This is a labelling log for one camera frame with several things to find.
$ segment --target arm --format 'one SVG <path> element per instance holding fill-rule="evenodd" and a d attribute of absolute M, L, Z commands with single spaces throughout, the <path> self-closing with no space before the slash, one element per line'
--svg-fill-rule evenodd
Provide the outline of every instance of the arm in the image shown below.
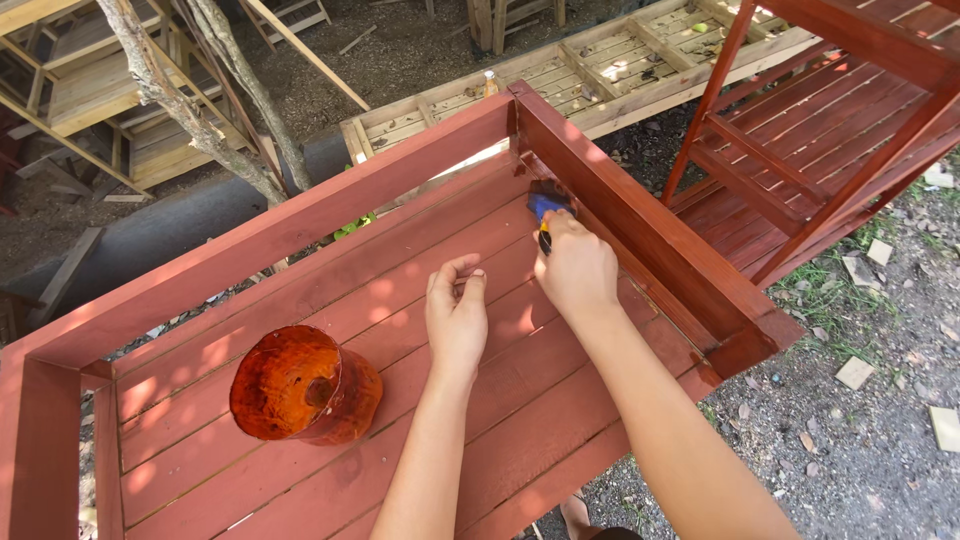
<path fill-rule="evenodd" d="M 475 268 L 479 262 L 477 254 L 456 258 L 430 276 L 433 360 L 371 540 L 453 538 L 467 401 L 487 341 L 487 277 Z"/>
<path fill-rule="evenodd" d="M 603 377 L 673 528 L 684 540 L 799 538 L 627 317 L 613 249 L 564 211 L 546 219 L 553 250 L 540 253 L 538 281 Z"/>

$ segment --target red wooden shelf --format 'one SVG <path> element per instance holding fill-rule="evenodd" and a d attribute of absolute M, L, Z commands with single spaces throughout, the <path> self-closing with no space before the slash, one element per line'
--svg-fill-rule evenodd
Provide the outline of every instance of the red wooden shelf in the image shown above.
<path fill-rule="evenodd" d="M 511 150 L 121 357 L 105 378 L 78 371 L 506 136 Z M 521 83 L 5 349 L 0 427 L 15 444 L 0 450 L 0 525 L 11 537 L 75 532 L 84 381 L 98 388 L 101 538 L 367 537 L 429 367 L 427 276 L 478 252 L 490 337 L 468 407 L 457 531 L 513 535 L 629 450 L 603 382 L 533 279 L 538 224 L 526 192 L 545 176 L 565 183 L 585 224 L 612 243 L 621 303 L 692 400 L 801 335 Z M 383 401 L 353 444 L 264 443 L 228 413 L 244 353 L 295 323 L 380 372 Z"/>

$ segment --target bark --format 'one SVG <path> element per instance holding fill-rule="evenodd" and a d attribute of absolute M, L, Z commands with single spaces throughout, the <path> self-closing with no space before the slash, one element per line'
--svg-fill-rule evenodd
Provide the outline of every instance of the bark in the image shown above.
<path fill-rule="evenodd" d="M 310 174 L 306 171 L 303 151 L 290 135 L 290 131 L 287 130 L 287 125 L 283 122 L 279 109 L 270 99 L 270 91 L 260 83 L 250 64 L 247 63 L 247 59 L 240 52 L 240 47 L 233 37 L 233 32 L 230 31 L 227 17 L 212 0 L 187 0 L 187 3 L 190 5 L 194 18 L 197 20 L 197 25 L 200 26 L 207 42 L 223 59 L 227 69 L 240 82 L 240 86 L 247 91 L 260 110 L 263 120 L 267 123 L 267 128 L 276 138 L 276 145 L 280 147 L 280 152 L 290 166 L 294 184 L 301 191 L 306 191 L 313 186 L 313 183 L 310 180 Z"/>
<path fill-rule="evenodd" d="M 207 120 L 193 101 L 173 85 L 153 49 L 153 40 L 143 29 L 130 0 L 97 0 L 130 62 L 130 73 L 139 84 L 142 103 L 156 101 L 193 137 L 190 144 L 209 154 L 230 172 L 249 182 L 277 205 L 286 196 L 276 189 L 270 177 L 243 154 L 227 145 L 226 137 Z"/>

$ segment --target orange paint container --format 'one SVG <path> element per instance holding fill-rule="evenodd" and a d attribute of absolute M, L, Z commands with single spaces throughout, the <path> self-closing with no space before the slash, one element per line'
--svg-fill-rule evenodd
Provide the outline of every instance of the orange paint container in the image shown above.
<path fill-rule="evenodd" d="M 244 356 L 230 387 L 230 412 L 247 435 L 348 443 L 370 428 L 383 382 L 370 364 L 326 332 L 305 325 L 263 336 Z"/>

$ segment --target hand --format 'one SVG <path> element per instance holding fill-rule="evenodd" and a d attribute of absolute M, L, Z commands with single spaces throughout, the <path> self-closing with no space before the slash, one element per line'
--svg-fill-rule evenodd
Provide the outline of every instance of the hand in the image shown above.
<path fill-rule="evenodd" d="M 591 233 L 564 209 L 548 211 L 551 253 L 537 255 L 534 274 L 547 298 L 567 322 L 619 307 L 616 298 L 618 263 L 610 244 Z"/>
<path fill-rule="evenodd" d="M 426 333 L 433 356 L 431 375 L 451 383 L 473 383 L 487 343 L 487 274 L 480 254 L 444 263 L 426 286 Z M 464 283 L 458 279 L 467 278 Z"/>

